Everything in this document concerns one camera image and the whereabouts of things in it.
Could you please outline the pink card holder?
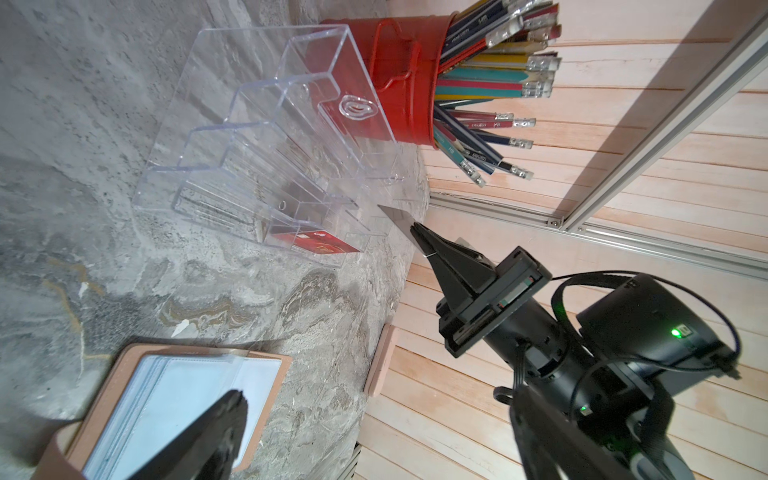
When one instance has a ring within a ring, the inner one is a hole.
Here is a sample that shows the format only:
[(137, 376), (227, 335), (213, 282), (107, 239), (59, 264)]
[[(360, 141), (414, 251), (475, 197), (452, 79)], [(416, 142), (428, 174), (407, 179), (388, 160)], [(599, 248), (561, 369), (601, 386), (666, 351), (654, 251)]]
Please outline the pink card holder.
[(86, 418), (57, 431), (36, 479), (227, 479), (253, 462), (289, 356), (136, 343)]

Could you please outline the red credit card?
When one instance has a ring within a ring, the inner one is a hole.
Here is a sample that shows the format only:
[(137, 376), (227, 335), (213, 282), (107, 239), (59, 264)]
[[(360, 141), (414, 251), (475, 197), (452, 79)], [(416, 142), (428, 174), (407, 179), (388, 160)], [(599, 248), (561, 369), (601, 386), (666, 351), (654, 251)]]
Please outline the red credit card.
[(276, 240), (319, 255), (357, 253), (359, 249), (326, 231), (273, 233)]

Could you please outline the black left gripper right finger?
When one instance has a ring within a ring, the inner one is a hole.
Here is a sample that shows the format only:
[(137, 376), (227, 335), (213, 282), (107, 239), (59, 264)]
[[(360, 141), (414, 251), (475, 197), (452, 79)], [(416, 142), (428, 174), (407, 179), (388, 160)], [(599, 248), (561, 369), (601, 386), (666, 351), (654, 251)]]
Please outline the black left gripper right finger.
[(509, 416), (528, 479), (633, 477), (527, 386), (512, 390)]

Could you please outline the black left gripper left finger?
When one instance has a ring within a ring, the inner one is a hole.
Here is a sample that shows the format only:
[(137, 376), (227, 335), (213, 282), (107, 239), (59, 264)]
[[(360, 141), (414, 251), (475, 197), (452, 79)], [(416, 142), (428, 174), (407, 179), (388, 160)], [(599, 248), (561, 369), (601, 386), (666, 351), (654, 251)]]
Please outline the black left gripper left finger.
[(243, 392), (226, 392), (130, 480), (229, 479), (239, 455), (247, 413)]

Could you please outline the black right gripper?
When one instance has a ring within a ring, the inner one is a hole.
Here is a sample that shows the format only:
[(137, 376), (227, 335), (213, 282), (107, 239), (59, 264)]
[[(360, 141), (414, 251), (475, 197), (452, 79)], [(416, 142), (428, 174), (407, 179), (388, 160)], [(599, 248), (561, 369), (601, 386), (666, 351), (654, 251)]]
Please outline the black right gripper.
[(568, 274), (543, 307), (535, 296), (552, 275), (526, 250), (495, 264), (419, 222), (410, 233), (443, 292), (446, 349), (488, 344), (586, 432), (665, 431), (677, 394), (735, 373), (734, 346), (681, 301), (681, 285), (631, 271)]

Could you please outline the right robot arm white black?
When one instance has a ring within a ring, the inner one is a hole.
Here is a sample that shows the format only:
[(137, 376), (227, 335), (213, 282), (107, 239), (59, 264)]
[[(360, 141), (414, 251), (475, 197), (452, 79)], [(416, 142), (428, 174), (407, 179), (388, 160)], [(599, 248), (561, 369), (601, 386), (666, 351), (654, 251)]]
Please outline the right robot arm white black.
[(525, 249), (494, 263), (425, 225), (405, 235), (429, 261), (446, 350), (487, 344), (511, 369), (494, 389), (509, 410), (530, 479), (688, 479), (668, 438), (677, 394), (738, 376), (742, 343), (726, 344), (678, 298), (681, 286), (642, 272), (551, 273)]

